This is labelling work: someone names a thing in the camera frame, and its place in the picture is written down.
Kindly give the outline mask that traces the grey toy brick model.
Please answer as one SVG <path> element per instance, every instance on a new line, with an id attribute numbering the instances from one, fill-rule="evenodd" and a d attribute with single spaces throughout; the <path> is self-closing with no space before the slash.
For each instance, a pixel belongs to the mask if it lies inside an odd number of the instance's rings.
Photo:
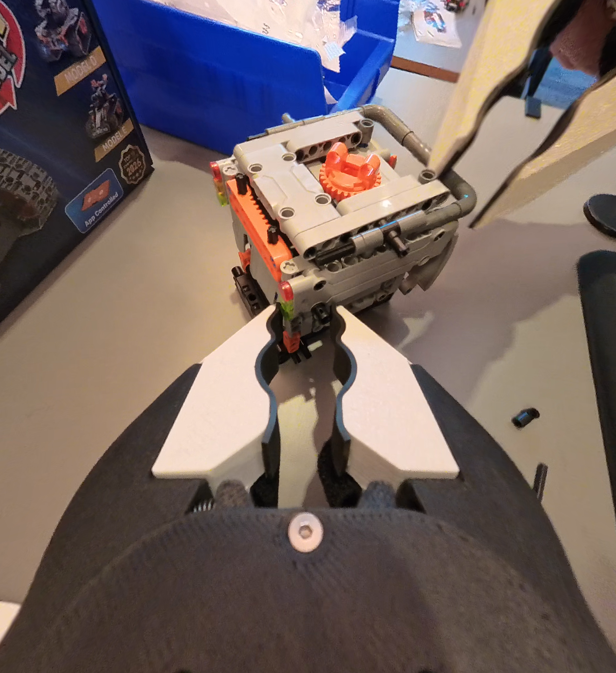
<path id="1" fill-rule="evenodd" d="M 253 317 L 279 305 L 289 357 L 329 326 L 332 307 L 357 314 L 434 283 L 477 197 L 429 157 L 395 113 L 369 104 L 289 118 L 210 164 L 231 211 L 238 292 Z"/>

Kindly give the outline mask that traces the clear plastic bags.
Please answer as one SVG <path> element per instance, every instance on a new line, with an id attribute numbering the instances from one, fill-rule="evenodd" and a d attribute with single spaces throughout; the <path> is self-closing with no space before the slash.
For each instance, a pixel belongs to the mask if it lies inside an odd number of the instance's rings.
<path id="1" fill-rule="evenodd" d="M 340 1 L 159 1 L 214 21 L 311 48 L 324 68 L 340 71 L 345 44 L 354 37 L 356 16 L 342 20 Z"/>

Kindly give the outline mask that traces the robot kit box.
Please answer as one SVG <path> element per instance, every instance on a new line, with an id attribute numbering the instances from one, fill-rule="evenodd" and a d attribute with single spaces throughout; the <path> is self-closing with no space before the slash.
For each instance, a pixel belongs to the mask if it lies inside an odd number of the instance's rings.
<path id="1" fill-rule="evenodd" d="M 92 1 L 0 1 L 0 324 L 153 171 Z"/>

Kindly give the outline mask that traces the person's right hand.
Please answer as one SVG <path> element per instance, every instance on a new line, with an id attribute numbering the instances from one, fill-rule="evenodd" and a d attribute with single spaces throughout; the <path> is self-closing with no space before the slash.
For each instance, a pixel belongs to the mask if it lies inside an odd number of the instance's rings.
<path id="1" fill-rule="evenodd" d="M 607 37 L 616 26 L 616 1 L 583 1 L 549 47 L 560 65 L 597 77 Z"/>

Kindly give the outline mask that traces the small clear parts bag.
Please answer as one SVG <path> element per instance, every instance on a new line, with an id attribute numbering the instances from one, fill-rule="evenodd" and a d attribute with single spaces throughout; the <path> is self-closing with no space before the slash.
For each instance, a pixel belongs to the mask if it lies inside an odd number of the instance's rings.
<path id="1" fill-rule="evenodd" d="M 425 45 L 461 48 L 456 27 L 457 14 L 448 1 L 419 1 L 411 14 L 416 41 Z"/>

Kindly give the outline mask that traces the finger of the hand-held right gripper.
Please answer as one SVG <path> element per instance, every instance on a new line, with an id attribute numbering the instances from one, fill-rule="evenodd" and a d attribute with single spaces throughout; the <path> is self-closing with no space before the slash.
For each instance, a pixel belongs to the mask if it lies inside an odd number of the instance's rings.
<path id="1" fill-rule="evenodd" d="M 515 169 L 473 220 L 483 227 L 546 194 L 616 145 L 616 72 L 567 109 L 539 151 Z"/>
<path id="2" fill-rule="evenodd" d="M 450 170 L 485 115 L 529 63 L 559 1 L 489 1 L 430 154 L 438 176 Z"/>

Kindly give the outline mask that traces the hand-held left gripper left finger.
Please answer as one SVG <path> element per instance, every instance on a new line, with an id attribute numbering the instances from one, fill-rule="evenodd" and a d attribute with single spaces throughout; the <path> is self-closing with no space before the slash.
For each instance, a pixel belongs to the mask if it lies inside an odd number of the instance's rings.
<path id="1" fill-rule="evenodd" d="M 156 478 L 200 478 L 250 487 L 279 475 L 279 317 L 255 317 L 199 365 L 152 467 Z"/>

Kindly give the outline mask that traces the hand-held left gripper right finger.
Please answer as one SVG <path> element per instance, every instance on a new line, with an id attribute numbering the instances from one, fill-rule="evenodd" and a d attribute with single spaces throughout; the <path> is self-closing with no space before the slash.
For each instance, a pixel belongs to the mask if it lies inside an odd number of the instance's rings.
<path id="1" fill-rule="evenodd" d="M 412 364 L 346 308 L 335 309 L 335 376 L 338 475 L 362 487 L 458 476 Z"/>

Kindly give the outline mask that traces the blue plastic bin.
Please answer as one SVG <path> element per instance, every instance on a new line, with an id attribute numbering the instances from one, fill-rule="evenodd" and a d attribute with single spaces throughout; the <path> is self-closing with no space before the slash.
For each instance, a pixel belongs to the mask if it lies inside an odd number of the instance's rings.
<path id="1" fill-rule="evenodd" d="M 391 65 L 398 1 L 341 1 L 356 19 L 339 71 L 311 48 L 212 21 L 155 1 L 94 1 L 111 54 L 140 122 L 154 113 L 194 123 L 241 112 L 263 129 L 282 114 L 328 114 L 368 103 Z"/>

